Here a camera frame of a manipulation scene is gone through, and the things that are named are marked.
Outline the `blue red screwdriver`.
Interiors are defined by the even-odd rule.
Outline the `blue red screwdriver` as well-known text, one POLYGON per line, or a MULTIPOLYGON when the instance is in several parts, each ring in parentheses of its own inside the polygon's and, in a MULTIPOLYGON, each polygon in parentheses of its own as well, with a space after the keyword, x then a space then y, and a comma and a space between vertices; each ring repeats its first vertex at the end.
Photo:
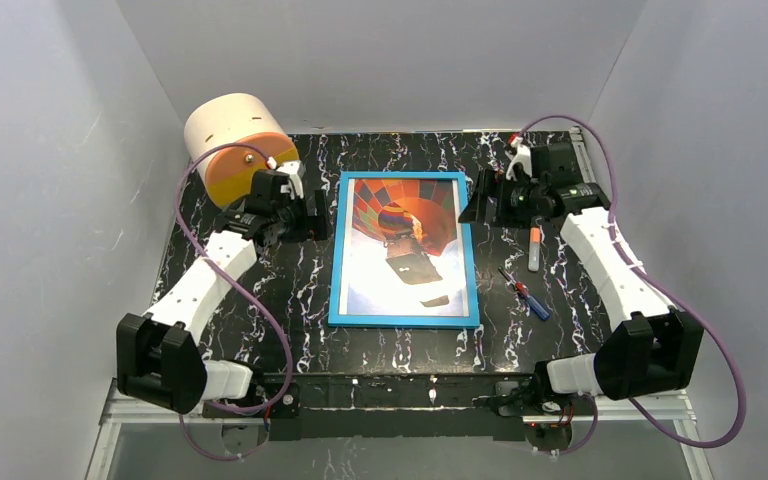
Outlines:
POLYGON ((530 293, 530 290, 525 286, 524 283, 515 279, 502 266, 498 268, 498 271, 506 280, 506 282, 511 286, 513 291, 518 295, 518 297, 526 302, 533 314, 535 314, 543 322, 547 322, 550 319, 551 311, 542 301, 530 293))

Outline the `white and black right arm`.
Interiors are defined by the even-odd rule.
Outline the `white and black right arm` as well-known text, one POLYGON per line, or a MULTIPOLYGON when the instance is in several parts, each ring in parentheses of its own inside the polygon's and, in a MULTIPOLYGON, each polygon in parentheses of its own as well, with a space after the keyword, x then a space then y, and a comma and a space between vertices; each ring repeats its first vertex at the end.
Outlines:
POLYGON ((515 136, 505 170, 485 169, 462 223, 526 228, 552 220, 590 277, 612 325, 594 353, 542 361, 516 393, 542 403, 574 394, 612 400, 681 390, 691 380, 704 330, 692 315, 644 282, 639 263, 617 251, 610 201, 582 168, 573 143, 528 147, 515 136))

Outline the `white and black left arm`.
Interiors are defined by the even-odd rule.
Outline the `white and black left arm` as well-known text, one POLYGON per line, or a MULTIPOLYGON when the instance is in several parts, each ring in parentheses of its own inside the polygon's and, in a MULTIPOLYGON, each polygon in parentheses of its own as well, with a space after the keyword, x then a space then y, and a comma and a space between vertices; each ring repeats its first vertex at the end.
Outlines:
POLYGON ((249 194, 234 201, 177 283, 142 314, 127 314, 116 328, 117 389, 180 414, 203 401, 246 397, 254 372, 233 360, 206 360, 198 348, 231 283, 270 246, 325 240, 329 223, 323 191, 305 199, 300 161, 255 172, 249 194))

